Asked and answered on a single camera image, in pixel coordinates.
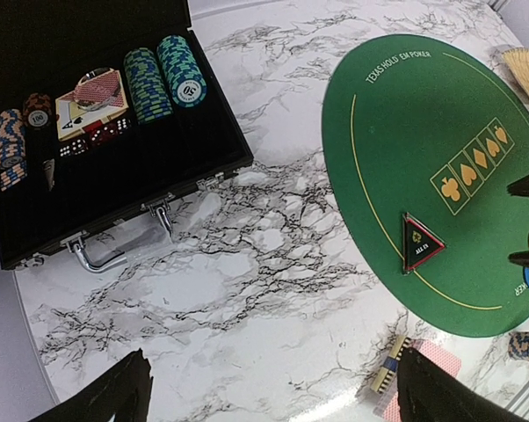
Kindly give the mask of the boxed playing card deck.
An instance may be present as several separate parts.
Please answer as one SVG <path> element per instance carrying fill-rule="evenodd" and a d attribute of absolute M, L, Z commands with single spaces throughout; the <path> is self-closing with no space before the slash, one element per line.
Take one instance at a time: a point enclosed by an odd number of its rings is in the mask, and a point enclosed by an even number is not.
<path fill-rule="evenodd" d="M 114 120 L 127 110 L 120 72 L 95 69 L 85 74 L 73 91 L 55 100 L 58 141 L 84 134 L 88 127 Z"/>

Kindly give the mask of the dark green chip row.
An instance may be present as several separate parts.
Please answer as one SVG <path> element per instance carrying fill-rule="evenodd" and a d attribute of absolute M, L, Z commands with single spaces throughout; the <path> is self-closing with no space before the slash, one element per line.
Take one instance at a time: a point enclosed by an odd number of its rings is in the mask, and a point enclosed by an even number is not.
<path fill-rule="evenodd" d="M 170 98 L 155 54 L 146 47 L 129 51 L 124 70 L 139 124 L 149 124 L 173 114 Z"/>

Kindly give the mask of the red backed card deck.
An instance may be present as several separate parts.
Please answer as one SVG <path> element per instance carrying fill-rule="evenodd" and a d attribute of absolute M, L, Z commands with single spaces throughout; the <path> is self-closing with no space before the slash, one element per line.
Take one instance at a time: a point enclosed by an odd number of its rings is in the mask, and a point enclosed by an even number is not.
<path fill-rule="evenodd" d="M 398 336 L 375 376 L 371 390 L 378 395 L 373 414 L 384 421 L 401 421 L 400 398 L 402 387 L 416 380 L 415 358 L 420 358 L 421 368 L 436 366 L 456 378 L 461 369 L 461 359 L 428 339 Z"/>

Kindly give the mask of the blue tan 10 chip stack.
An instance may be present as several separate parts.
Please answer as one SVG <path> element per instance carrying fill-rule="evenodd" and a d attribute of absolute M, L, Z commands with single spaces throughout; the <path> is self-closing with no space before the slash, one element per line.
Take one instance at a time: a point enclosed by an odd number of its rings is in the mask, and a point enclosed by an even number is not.
<path fill-rule="evenodd" d="M 508 354 L 514 360 L 529 361 L 529 331 L 516 331 L 510 334 Z"/>

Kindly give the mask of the black poker chip case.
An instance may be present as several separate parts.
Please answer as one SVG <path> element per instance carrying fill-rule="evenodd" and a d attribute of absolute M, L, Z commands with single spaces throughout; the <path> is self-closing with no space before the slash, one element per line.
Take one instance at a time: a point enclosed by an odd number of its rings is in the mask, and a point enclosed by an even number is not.
<path fill-rule="evenodd" d="M 159 42 L 184 37 L 207 82 L 195 107 L 175 104 L 157 57 Z M 124 70 L 126 54 L 146 47 L 156 56 L 173 114 L 149 124 L 136 119 Z M 131 128 L 78 156 L 60 158 L 55 100 L 97 68 L 120 72 Z M 25 123 L 27 176 L 0 189 L 0 266 L 40 264 L 58 251 L 88 264 L 84 241 L 118 220 L 149 211 L 162 224 L 174 199 L 215 186 L 252 164 L 253 155 L 192 30 L 186 1 L 0 1 L 0 113 L 30 94 L 52 101 L 48 127 Z M 55 160 L 51 192 L 42 163 Z"/>

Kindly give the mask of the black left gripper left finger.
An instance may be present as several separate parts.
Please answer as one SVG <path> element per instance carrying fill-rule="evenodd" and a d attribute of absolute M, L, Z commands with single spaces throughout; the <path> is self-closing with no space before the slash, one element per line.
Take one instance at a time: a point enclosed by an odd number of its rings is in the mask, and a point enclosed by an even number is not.
<path fill-rule="evenodd" d="M 78 394 L 36 421 L 141 421 L 148 418 L 153 377 L 138 349 L 105 371 Z"/>

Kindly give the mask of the clear round dealer button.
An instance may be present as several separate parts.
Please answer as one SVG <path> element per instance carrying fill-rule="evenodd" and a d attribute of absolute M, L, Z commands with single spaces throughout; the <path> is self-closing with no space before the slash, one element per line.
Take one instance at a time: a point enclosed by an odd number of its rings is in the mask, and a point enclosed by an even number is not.
<path fill-rule="evenodd" d="M 86 73 L 74 90 L 74 101 L 86 111 L 107 105 L 120 93 L 120 73 L 112 68 L 97 68 Z"/>

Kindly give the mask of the small silver case keys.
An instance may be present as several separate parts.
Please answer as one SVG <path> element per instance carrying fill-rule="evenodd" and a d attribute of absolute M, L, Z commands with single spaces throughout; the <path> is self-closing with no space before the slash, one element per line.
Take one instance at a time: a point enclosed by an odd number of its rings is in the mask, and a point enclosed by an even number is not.
<path fill-rule="evenodd" d="M 42 163 L 42 170 L 47 183 L 47 189 L 51 192 L 54 188 L 54 171 L 55 171 L 55 160 L 53 158 L 45 160 Z"/>

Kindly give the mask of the teal 50 chip row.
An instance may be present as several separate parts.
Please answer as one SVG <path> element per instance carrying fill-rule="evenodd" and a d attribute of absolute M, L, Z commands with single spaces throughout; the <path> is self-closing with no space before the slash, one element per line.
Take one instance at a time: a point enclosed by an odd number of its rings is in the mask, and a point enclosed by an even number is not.
<path fill-rule="evenodd" d="M 187 40 L 169 35 L 159 42 L 156 53 L 175 104 L 183 108 L 199 105 L 206 97 L 207 82 Z"/>

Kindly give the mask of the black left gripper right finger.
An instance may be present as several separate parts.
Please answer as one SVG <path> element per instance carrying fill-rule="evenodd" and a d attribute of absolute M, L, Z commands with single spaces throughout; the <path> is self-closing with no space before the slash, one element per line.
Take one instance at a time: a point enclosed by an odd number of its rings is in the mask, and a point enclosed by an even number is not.
<path fill-rule="evenodd" d="M 414 359 L 416 380 L 402 387 L 400 411 L 402 421 L 521 421 L 522 418 L 474 393 L 461 382 L 436 366 L 421 368 Z"/>

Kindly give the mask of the green round poker mat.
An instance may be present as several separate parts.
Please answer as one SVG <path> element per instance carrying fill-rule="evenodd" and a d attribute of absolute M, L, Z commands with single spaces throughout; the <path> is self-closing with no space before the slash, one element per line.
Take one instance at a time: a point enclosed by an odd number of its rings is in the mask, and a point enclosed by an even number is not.
<path fill-rule="evenodd" d="M 367 264 L 409 310 L 443 331 L 486 338 L 529 317 L 513 252 L 528 249 L 529 112 L 471 55 L 432 38 L 369 40 L 337 66 L 322 142 L 338 207 Z M 402 273 L 402 214 L 446 249 Z"/>

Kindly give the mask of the tan blue chip row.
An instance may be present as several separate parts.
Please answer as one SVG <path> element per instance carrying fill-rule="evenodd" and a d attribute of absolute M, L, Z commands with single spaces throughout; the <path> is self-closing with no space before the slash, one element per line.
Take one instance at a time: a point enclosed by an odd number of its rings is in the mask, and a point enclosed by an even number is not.
<path fill-rule="evenodd" d="M 27 176 L 25 124 L 19 109 L 0 113 L 0 189 L 12 188 Z"/>

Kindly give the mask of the black triangular all-in marker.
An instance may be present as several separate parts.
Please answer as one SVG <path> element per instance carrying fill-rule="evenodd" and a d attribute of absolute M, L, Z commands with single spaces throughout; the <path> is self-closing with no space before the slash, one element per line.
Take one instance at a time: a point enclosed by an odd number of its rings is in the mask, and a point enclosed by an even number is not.
<path fill-rule="evenodd" d="M 402 214 L 402 273 L 416 271 L 446 249 L 446 243 L 411 213 Z"/>

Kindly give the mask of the red dice set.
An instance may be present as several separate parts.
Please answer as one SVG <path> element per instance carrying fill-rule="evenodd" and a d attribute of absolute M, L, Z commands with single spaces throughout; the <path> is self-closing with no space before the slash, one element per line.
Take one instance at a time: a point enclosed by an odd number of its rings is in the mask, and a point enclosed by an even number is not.
<path fill-rule="evenodd" d="M 131 128 L 129 118 L 111 120 L 67 141 L 59 147 L 60 158 L 78 156 L 120 138 Z"/>

